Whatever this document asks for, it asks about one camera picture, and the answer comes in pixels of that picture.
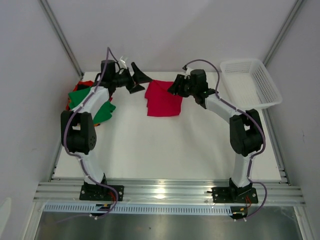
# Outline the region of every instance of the metal frame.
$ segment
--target metal frame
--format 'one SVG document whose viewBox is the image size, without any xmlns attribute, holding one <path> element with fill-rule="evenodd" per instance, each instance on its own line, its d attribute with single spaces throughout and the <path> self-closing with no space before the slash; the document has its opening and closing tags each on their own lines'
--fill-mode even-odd
<svg viewBox="0 0 320 240">
<path fill-rule="evenodd" d="M 55 31 L 59 41 L 61 42 L 68 58 L 70 59 L 74 69 L 80 77 L 83 72 L 59 26 L 53 11 L 51 10 L 47 0 L 38 0 L 45 15 L 48 18 L 53 30 Z M 267 67 L 271 62 L 273 56 L 279 49 L 281 43 L 286 37 L 290 27 L 297 18 L 303 5 L 307 0 L 297 0 L 288 14 L 284 24 L 282 25 L 277 37 L 275 38 L 268 54 L 266 55 L 263 63 Z M 270 112 L 268 110 L 263 111 L 263 115 L 266 121 L 266 125 L 270 134 L 271 143 L 274 149 L 274 154 L 278 162 L 281 182 L 266 183 L 268 190 L 268 198 L 265 203 L 266 206 L 293 206 L 296 212 L 296 216 L 299 222 L 300 230 L 303 239 L 313 240 L 314 235 L 312 228 L 308 220 L 306 211 L 306 203 L 298 186 L 291 186 L 288 179 L 288 175 L 285 171 L 283 156 L 280 151 L 279 143 L 277 141 L 276 133 L 273 128 Z M 162 206 L 225 206 L 229 207 L 232 204 L 213 204 L 212 196 L 207 193 L 212 187 L 225 187 L 228 185 L 227 181 L 207 181 L 207 180 L 137 180 L 137 179 L 108 179 L 108 183 L 111 185 L 124 185 L 124 198 L 121 203 L 133 206 L 133 205 L 162 205 Z M 52 179 L 48 182 L 41 182 L 38 185 L 37 191 L 34 196 L 34 209 L 30 218 L 29 225 L 27 227 L 25 236 L 23 239 L 34 239 L 37 231 L 37 227 L 40 221 L 40 217 L 45 205 L 50 202 L 53 206 L 57 203 L 73 203 L 79 204 L 92 204 L 90 202 L 83 202 L 79 200 L 79 194 L 83 179 L 81 178 L 69 178 L 69 179 Z M 261 201 L 264 196 L 264 190 L 260 186 L 256 186 L 259 200 Z"/>
</svg>

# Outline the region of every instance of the vent grille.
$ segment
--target vent grille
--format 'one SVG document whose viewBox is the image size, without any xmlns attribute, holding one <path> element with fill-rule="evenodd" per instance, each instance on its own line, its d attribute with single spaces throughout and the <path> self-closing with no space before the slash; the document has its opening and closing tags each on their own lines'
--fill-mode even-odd
<svg viewBox="0 0 320 240">
<path fill-rule="evenodd" d="M 104 213 L 99 210 L 101 204 L 94 203 L 47 203 L 44 212 L 60 213 Z M 188 206 L 188 205 L 156 205 L 156 204 L 124 204 L 118 203 L 111 212 L 113 214 L 161 214 L 161 215 L 204 215 L 230 216 L 229 206 Z"/>
</svg>

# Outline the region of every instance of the white table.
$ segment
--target white table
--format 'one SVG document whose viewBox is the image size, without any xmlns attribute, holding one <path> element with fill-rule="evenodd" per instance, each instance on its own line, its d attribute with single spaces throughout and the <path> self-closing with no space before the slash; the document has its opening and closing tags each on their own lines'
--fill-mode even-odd
<svg viewBox="0 0 320 240">
<path fill-rule="evenodd" d="M 86 72 L 83 81 L 94 81 L 97 72 Z M 156 80 L 174 81 L 178 72 L 146 72 Z M 216 73 L 207 73 L 215 88 Z M 223 81 L 219 93 L 228 99 Z M 176 117 L 147 116 L 145 91 L 134 94 L 118 88 L 112 104 L 112 118 L 96 127 L 94 149 L 107 178 L 227 180 L 235 164 L 229 140 L 229 125 L 215 113 L 197 105 L 193 97 L 184 98 Z M 262 112 L 266 137 L 265 152 L 254 159 L 252 179 L 280 181 L 270 137 Z M 54 178 L 79 178 L 83 172 L 75 157 L 62 148 Z"/>
</svg>

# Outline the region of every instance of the cable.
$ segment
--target cable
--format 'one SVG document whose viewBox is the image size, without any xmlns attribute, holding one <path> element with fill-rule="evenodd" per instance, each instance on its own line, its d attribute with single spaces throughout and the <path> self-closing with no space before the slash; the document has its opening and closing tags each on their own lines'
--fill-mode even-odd
<svg viewBox="0 0 320 240">
<path fill-rule="evenodd" d="M 117 60 L 116 57 L 113 55 L 113 53 L 111 52 L 111 49 L 110 49 L 109 47 L 107 48 L 107 51 L 106 51 L 105 62 L 106 62 L 106 63 L 108 62 L 109 53 L 112 55 L 112 57 L 114 58 L 114 60 L 117 62 L 118 60 Z M 102 78 L 103 78 L 103 76 L 104 76 L 104 74 L 105 74 L 106 67 L 107 67 L 107 64 L 104 64 L 103 70 L 102 70 L 101 75 L 100 75 L 100 79 L 99 79 L 99 81 L 97 82 L 97 84 L 96 84 L 96 86 L 95 86 L 95 88 L 94 88 L 94 91 L 91 92 L 91 93 L 86 97 L 86 99 L 83 101 L 82 105 L 80 105 L 79 108 L 76 109 L 76 110 L 73 112 L 73 114 L 71 115 L 71 117 L 69 118 L 69 120 L 68 120 L 68 122 L 67 122 L 67 124 L 66 124 L 66 126 L 65 126 L 65 130 L 64 130 L 64 133 L 63 133 L 64 149 L 65 149 L 66 153 L 67 153 L 68 155 L 70 155 L 70 156 L 73 156 L 73 157 L 76 157 L 76 158 L 79 159 L 79 162 L 80 162 L 82 171 L 84 172 L 85 176 L 86 176 L 89 180 L 91 180 L 93 183 L 95 183 L 96 185 L 99 185 L 99 186 L 101 186 L 101 187 L 103 187 L 103 188 L 109 189 L 109 190 L 111 190 L 111 191 L 113 191 L 113 192 L 115 193 L 115 201 L 114 201 L 114 204 L 113 204 L 113 205 L 109 208 L 109 210 L 108 210 L 106 213 L 104 213 L 103 215 L 94 217 L 95 220 L 104 218 L 107 214 L 109 214 L 109 213 L 115 208 L 115 206 L 116 206 L 117 203 L 118 203 L 118 199 L 119 199 L 118 192 L 117 192 L 113 187 L 111 187 L 111 186 L 108 186 L 108 185 L 102 184 L 102 183 L 100 183 L 100 182 L 97 182 L 96 180 L 94 180 L 94 179 L 89 175 L 89 173 L 88 173 L 87 170 L 86 170 L 86 166 L 85 166 L 85 164 L 84 164 L 84 162 L 83 162 L 83 159 L 82 159 L 81 155 L 76 154 L 76 153 L 72 153 L 72 152 L 69 151 L 69 149 L 68 149 L 68 147 L 67 147 L 67 134 L 68 134 L 68 129 L 69 129 L 69 127 L 70 127 L 70 125 L 71 125 L 71 122 L 72 122 L 72 120 L 74 119 L 75 115 L 76 115 L 80 110 L 83 109 L 83 107 L 84 107 L 84 106 L 86 105 L 86 103 L 90 100 L 90 98 L 96 93 L 96 91 L 97 91 L 97 89 L 98 89 L 98 87 L 99 87 L 99 85 L 100 85 L 100 83 L 101 83 L 101 81 L 102 81 Z M 80 216 L 84 216 L 84 214 L 79 214 L 79 215 L 72 216 L 72 217 L 69 217 L 69 218 L 66 218 L 66 219 L 69 220 L 69 219 L 76 218 L 76 217 L 80 217 Z M 64 221 L 65 221 L 65 219 L 60 220 L 60 221 L 58 221 L 58 222 L 56 222 L 56 223 L 61 223 L 61 222 L 64 222 Z"/>
<path fill-rule="evenodd" d="M 232 105 L 231 103 L 227 102 L 226 100 L 224 100 L 223 98 L 221 98 L 221 97 L 219 96 L 218 86 L 219 86 L 219 83 L 220 83 L 220 73 L 219 73 L 219 70 L 217 69 L 217 67 L 216 67 L 215 65 L 213 65 L 211 62 L 209 62 L 209 61 L 207 61 L 207 60 L 205 60 L 205 59 L 195 59 L 195 60 L 192 60 L 192 61 L 188 62 L 187 64 L 185 64 L 182 69 L 187 69 L 187 66 L 188 66 L 189 64 L 194 63 L 194 62 L 204 62 L 204 63 L 207 63 L 207 64 L 209 64 L 211 67 L 214 68 L 214 70 L 216 71 L 216 74 L 217 74 L 217 76 L 218 76 L 218 79 L 217 79 L 216 85 L 215 85 L 215 96 L 216 96 L 221 102 L 223 102 L 224 104 L 226 104 L 227 106 L 229 106 L 229 107 L 232 108 L 233 110 L 237 111 L 238 113 L 241 113 L 241 114 L 245 115 L 248 119 L 250 119 L 251 122 L 253 122 L 253 124 L 257 127 L 257 129 L 258 129 L 258 131 L 259 131 L 259 133 L 260 133 L 260 135 L 261 135 L 261 137 L 262 137 L 262 149 L 261 149 L 260 151 L 256 152 L 256 153 L 252 154 L 252 155 L 250 156 L 250 162 L 249 162 L 249 166 L 248 166 L 248 171 L 247 171 L 246 177 L 247 177 L 247 179 L 248 179 L 248 181 L 249 181 L 250 183 L 252 183 L 252 184 L 260 184 L 260 185 L 264 188 L 265 195 L 264 195 L 264 198 L 263 198 L 263 201 L 262 201 L 260 207 L 259 207 L 256 211 L 254 211 L 253 213 L 251 213 L 250 215 L 248 215 L 248 216 L 246 217 L 246 218 L 248 219 L 248 218 L 253 217 L 254 215 L 256 215 L 256 214 L 263 208 L 263 206 L 265 205 L 265 203 L 266 203 L 266 201 L 267 201 L 267 197 L 268 197 L 268 190 L 267 190 L 266 185 L 264 185 L 264 184 L 263 184 L 262 182 L 260 182 L 260 181 L 252 181 L 252 180 L 250 179 L 250 173 L 251 173 L 251 168 L 252 168 L 252 160 L 253 160 L 254 157 L 262 154 L 262 153 L 265 151 L 265 149 L 266 149 L 266 136 L 265 136 L 264 131 L 262 130 L 262 128 L 259 126 L 259 124 L 258 124 L 249 114 L 247 114 L 245 111 L 242 111 L 241 109 L 236 108 L 234 105 Z"/>
</svg>

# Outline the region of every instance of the gray floor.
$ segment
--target gray floor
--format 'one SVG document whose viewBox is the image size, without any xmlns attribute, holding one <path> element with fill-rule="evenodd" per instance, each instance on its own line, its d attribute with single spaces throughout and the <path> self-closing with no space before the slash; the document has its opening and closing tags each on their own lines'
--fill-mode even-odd
<svg viewBox="0 0 320 240">
<path fill-rule="evenodd" d="M 36 240 L 302 240 L 292 207 L 264 207 L 247 222 L 225 216 L 110 214 L 93 220 L 44 212 Z"/>
</svg>

